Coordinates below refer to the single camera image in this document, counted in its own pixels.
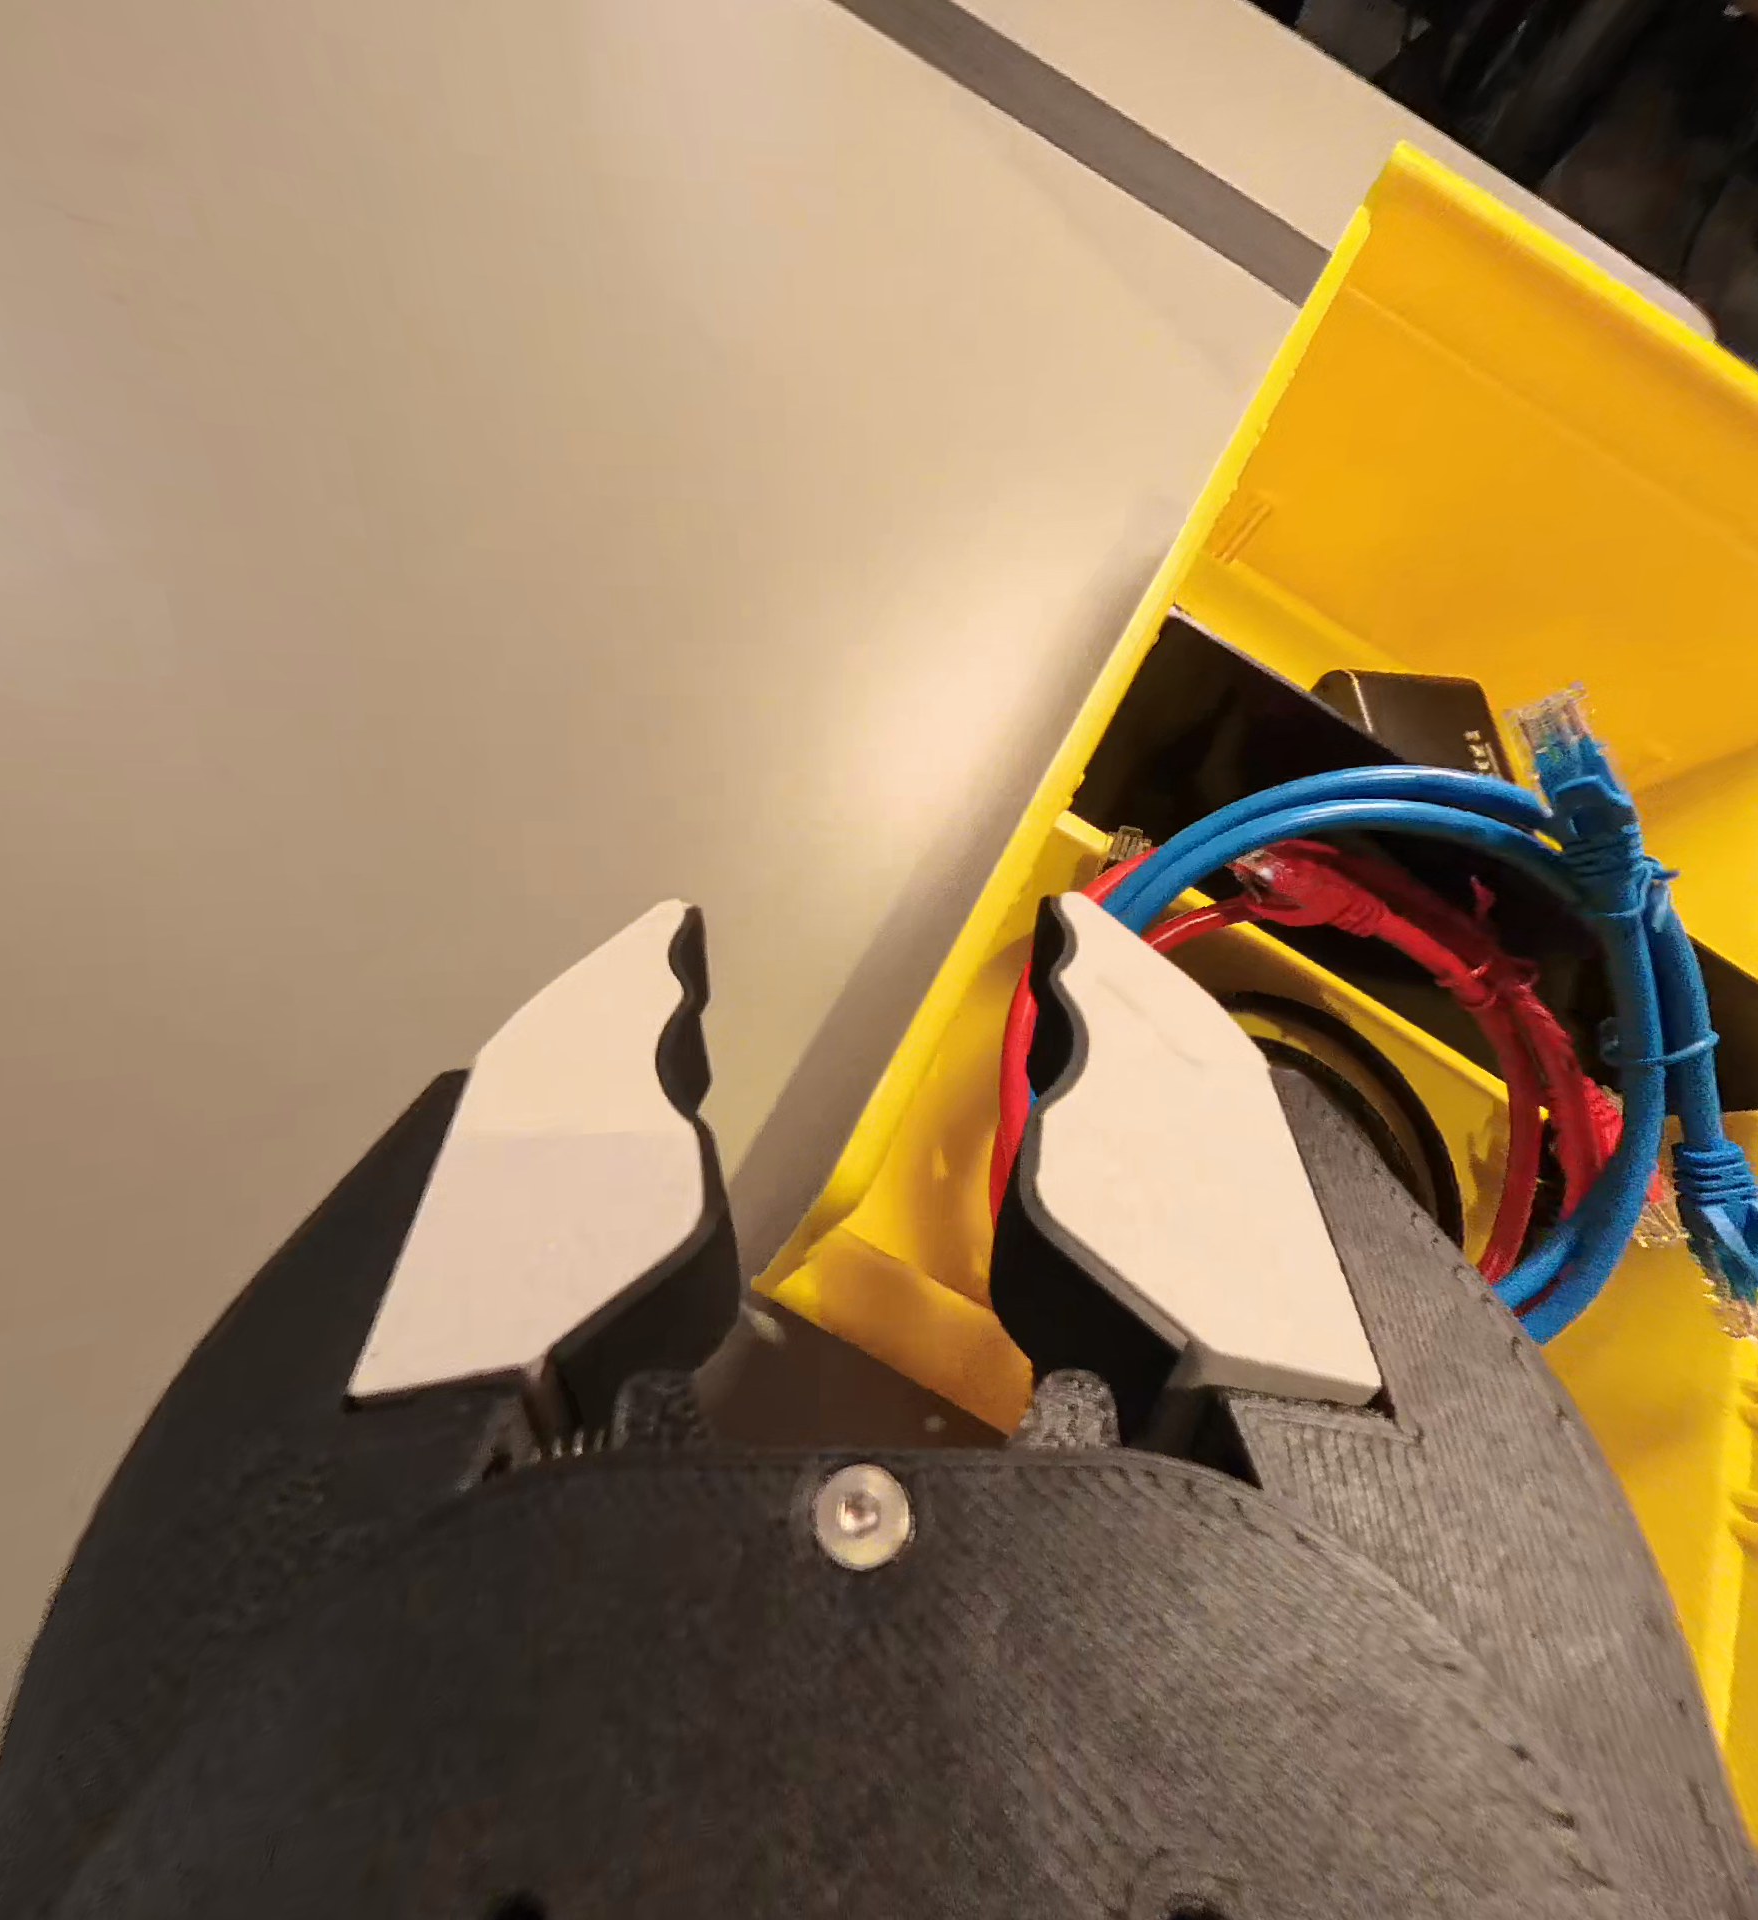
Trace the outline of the black bin divider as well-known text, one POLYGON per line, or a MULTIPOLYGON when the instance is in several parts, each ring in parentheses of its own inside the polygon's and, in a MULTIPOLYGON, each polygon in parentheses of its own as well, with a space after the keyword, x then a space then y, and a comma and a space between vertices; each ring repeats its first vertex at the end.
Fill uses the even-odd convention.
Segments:
MULTIPOLYGON (((1087 827, 1141 830, 1165 844, 1274 784, 1395 764, 1399 754, 1315 691, 1170 613, 1090 751, 1069 811, 1087 827)), ((1614 1002, 1598 948, 1534 878, 1487 851, 1404 835, 1348 834, 1333 844, 1385 858, 1457 906, 1470 903, 1467 882, 1477 878, 1492 894, 1490 920, 1502 951, 1536 969, 1539 992, 1573 1037, 1587 1074, 1617 1083, 1600 1052, 1614 1002)), ((1708 943, 1694 948, 1718 1037, 1722 1107, 1758 1112, 1758 979, 1708 943)))

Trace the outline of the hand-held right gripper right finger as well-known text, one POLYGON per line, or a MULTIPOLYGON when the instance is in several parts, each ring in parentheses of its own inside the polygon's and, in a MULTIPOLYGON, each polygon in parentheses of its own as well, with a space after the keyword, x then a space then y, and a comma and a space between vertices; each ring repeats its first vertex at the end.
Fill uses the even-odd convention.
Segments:
POLYGON ((1205 1387, 1371 1408, 1381 1363, 1267 1054, 1081 894, 1031 951, 1031 1101, 994 1217, 989 1307, 1033 1384, 1120 1421, 1205 1387))

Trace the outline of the yellow storage bin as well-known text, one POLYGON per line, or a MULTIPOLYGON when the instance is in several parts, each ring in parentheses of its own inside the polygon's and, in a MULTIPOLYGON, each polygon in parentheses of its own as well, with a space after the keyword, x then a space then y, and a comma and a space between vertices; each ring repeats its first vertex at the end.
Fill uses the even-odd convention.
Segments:
MULTIPOLYGON (((1038 901, 1113 831, 1069 802, 1170 613, 1304 689, 1584 691, 1683 923, 1758 979, 1758 374, 1402 146, 759 1280, 996 1429, 1031 1370, 988 1310, 994 1054, 1038 901)), ((1758 1112, 1728 1132, 1758 1175, 1758 1112)), ((1682 1245, 1638 1246, 1546 1357, 1659 1560, 1758 1847, 1758 1345, 1682 1245)))

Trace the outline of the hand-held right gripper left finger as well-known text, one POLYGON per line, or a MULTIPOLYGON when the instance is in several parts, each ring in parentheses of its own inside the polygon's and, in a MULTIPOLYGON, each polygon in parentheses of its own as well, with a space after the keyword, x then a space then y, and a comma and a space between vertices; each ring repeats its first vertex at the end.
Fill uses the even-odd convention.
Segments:
POLYGON ((703 917, 666 899, 482 1045, 347 1384, 355 1404, 551 1379, 607 1419, 696 1371, 745 1275, 715 1139, 703 917))

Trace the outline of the black ethernet hub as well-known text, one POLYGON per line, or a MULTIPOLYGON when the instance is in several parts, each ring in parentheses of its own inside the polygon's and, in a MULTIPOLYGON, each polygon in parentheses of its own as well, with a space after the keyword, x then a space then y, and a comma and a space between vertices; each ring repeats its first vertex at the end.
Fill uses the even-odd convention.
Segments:
POLYGON ((1500 725, 1476 680, 1337 668, 1310 691, 1404 763, 1514 783, 1500 725))

